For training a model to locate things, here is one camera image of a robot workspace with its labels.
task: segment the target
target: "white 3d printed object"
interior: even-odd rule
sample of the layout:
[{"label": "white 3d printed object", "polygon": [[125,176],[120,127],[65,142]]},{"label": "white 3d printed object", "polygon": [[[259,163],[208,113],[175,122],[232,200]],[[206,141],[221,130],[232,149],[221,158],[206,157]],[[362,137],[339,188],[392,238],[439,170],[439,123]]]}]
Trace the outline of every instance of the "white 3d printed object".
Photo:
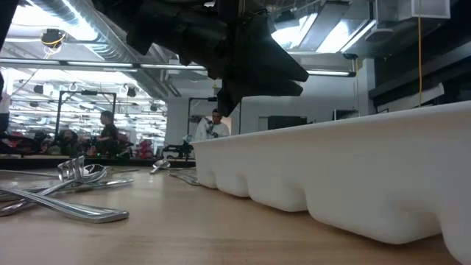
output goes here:
[{"label": "white 3d printed object", "polygon": [[192,144],[204,186],[471,264],[471,102]]}]

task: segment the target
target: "wooden table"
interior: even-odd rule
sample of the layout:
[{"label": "wooden table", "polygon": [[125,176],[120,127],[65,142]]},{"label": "wooden table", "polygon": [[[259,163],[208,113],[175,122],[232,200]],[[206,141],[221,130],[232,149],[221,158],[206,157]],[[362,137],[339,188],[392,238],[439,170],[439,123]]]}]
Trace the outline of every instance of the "wooden table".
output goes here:
[{"label": "wooden table", "polygon": [[[132,186],[60,195],[128,210],[125,221],[85,224],[41,207],[0,218],[0,264],[458,264],[441,236],[381,244],[308,213],[284,213],[148,172],[124,173],[135,178]],[[0,175],[0,186],[12,182],[52,181]]]}]

